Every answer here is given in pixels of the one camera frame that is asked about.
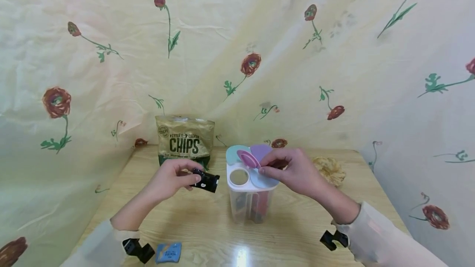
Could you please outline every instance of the finger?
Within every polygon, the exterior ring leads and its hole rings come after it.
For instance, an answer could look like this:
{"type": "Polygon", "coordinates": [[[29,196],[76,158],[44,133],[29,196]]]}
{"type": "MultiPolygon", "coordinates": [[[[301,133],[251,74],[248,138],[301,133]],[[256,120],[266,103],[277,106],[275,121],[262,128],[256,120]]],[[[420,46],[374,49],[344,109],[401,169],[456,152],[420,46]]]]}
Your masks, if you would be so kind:
{"type": "Polygon", "coordinates": [[[260,164],[261,166],[269,166],[270,163],[278,160],[284,160],[287,162],[290,162],[292,159],[292,154],[294,150],[291,149],[286,149],[286,148],[276,148],[273,149],[272,152],[269,154],[265,155],[264,158],[262,158],[260,164]]]}
{"type": "Polygon", "coordinates": [[[187,169],[189,171],[193,170],[194,168],[197,168],[199,170],[203,170],[203,166],[200,164],[196,163],[193,160],[190,159],[171,159],[167,160],[172,162],[172,166],[175,169],[175,171],[180,171],[182,169],[187,169]]]}
{"type": "Polygon", "coordinates": [[[263,176],[267,176],[281,182],[285,171],[270,166],[263,166],[259,168],[259,173],[263,176]]]}
{"type": "Polygon", "coordinates": [[[181,187],[191,186],[201,180],[199,174],[189,174],[187,176],[179,176],[178,183],[181,187]]]}
{"type": "Polygon", "coordinates": [[[177,172],[177,176],[187,176],[190,173],[191,172],[188,171],[188,170],[180,170],[180,171],[177,172]]]}
{"type": "Polygon", "coordinates": [[[270,167],[274,167],[274,168],[277,168],[277,169],[284,169],[284,167],[286,167],[289,163],[285,160],[275,160],[275,161],[272,161],[271,163],[269,163],[268,165],[266,166],[270,166],[270,167]]]}

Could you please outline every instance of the circular opening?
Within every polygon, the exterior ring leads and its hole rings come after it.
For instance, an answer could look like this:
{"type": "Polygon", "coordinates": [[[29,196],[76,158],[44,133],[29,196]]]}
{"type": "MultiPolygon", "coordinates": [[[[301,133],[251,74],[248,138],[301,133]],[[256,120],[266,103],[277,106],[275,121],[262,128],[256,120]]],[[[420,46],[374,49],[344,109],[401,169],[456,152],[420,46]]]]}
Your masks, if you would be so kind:
{"type": "Polygon", "coordinates": [[[249,174],[244,169],[236,169],[229,174],[229,180],[233,185],[242,186],[249,180],[249,174]]]}

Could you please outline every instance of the pink lid flap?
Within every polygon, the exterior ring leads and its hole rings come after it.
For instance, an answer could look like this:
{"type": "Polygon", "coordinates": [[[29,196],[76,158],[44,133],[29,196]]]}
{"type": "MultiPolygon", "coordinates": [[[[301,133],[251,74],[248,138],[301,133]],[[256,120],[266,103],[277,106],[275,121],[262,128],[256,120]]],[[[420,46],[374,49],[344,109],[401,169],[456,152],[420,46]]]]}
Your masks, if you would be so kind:
{"type": "Polygon", "coordinates": [[[259,161],[248,151],[239,150],[236,152],[241,161],[249,168],[259,168],[259,161]]]}

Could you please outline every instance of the container lid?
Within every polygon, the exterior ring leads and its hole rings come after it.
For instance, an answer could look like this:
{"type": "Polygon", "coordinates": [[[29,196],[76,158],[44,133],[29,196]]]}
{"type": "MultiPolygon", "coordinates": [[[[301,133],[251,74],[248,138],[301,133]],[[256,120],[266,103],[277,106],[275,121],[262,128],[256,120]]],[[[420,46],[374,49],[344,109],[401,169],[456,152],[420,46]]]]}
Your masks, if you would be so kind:
{"type": "Polygon", "coordinates": [[[259,161],[270,151],[272,151],[272,148],[268,145],[253,145],[250,148],[243,145],[234,145],[228,148],[226,151],[226,161],[228,162],[227,174],[229,186],[238,191],[273,190],[279,181],[259,173],[259,161]],[[240,168],[244,168],[249,174],[250,182],[248,181],[245,186],[236,186],[229,181],[229,175],[232,171],[240,168]]]}

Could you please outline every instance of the purple lid flap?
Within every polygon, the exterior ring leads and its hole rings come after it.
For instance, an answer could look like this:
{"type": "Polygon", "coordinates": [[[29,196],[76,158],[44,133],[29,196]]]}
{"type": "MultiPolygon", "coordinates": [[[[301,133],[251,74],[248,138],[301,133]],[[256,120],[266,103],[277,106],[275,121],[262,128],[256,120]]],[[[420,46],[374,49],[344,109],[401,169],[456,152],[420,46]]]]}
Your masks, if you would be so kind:
{"type": "Polygon", "coordinates": [[[249,168],[261,167],[259,161],[248,151],[239,150],[236,152],[241,161],[249,168]]]}
{"type": "Polygon", "coordinates": [[[251,145],[251,153],[259,162],[270,152],[272,152],[272,148],[268,145],[251,145]]]}

